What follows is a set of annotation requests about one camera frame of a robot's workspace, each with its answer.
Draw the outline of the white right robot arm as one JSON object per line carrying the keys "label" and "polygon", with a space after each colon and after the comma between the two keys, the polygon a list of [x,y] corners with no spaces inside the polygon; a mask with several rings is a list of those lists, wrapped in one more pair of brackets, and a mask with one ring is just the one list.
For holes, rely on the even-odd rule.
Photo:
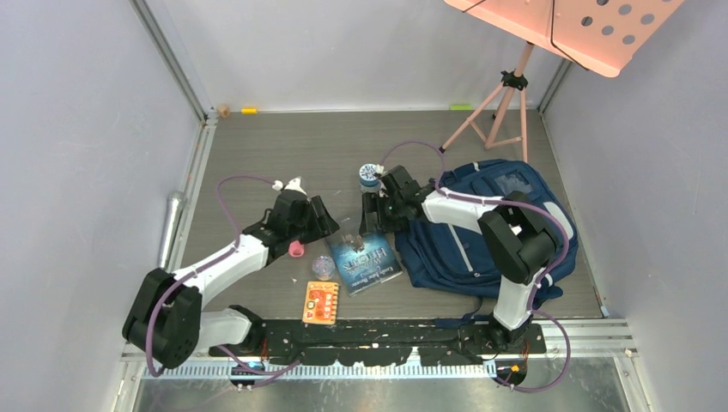
{"label": "white right robot arm", "polygon": [[499,295],[488,319],[488,334],[501,352],[525,339],[542,279],[566,255],[571,239],[562,219],[513,191],[480,197],[452,191],[439,182],[420,185],[405,167],[367,164],[361,178],[376,191],[362,192],[360,234],[391,233],[412,221],[460,227],[482,236],[501,274]]}

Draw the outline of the navy blue backpack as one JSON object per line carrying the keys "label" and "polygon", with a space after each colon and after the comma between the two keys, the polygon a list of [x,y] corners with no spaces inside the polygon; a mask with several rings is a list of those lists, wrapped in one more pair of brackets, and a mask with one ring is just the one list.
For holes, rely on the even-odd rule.
{"label": "navy blue backpack", "polygon": [[396,233],[395,246],[413,286],[495,299],[502,279],[523,286],[558,258],[541,280],[533,306],[563,295],[556,282],[575,269],[577,232],[535,168],[523,161],[479,161],[445,172],[440,187],[530,206],[467,214],[473,230],[412,221]]}

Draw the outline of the pink highlighter marker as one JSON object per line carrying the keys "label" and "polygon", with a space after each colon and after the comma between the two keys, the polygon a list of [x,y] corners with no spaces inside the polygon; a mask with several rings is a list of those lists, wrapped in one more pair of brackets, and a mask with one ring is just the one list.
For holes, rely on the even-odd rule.
{"label": "pink highlighter marker", "polygon": [[305,255],[305,246],[298,240],[293,241],[289,244],[288,255],[292,258],[301,258]]}

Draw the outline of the blue Wuthering Heights book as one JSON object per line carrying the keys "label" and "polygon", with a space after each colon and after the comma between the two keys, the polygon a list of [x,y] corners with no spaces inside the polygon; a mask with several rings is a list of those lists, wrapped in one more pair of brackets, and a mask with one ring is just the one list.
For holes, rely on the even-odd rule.
{"label": "blue Wuthering Heights book", "polygon": [[325,242],[350,296],[403,273],[383,233],[360,235],[358,224],[350,217],[344,217],[338,225],[339,230]]}

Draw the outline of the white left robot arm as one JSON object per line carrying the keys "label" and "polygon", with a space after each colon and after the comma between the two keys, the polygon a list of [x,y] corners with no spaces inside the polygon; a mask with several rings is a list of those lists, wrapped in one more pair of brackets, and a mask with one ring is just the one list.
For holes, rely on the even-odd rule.
{"label": "white left robot arm", "polygon": [[143,279],[121,330],[128,343],[141,349],[149,367],[173,369],[195,351],[232,344],[243,355],[256,354],[264,341],[244,308],[206,312],[218,294],[244,276],[262,270],[303,245],[324,239],[340,228],[321,197],[300,189],[282,190],[260,221],[242,229],[218,252],[169,273],[151,270]]}

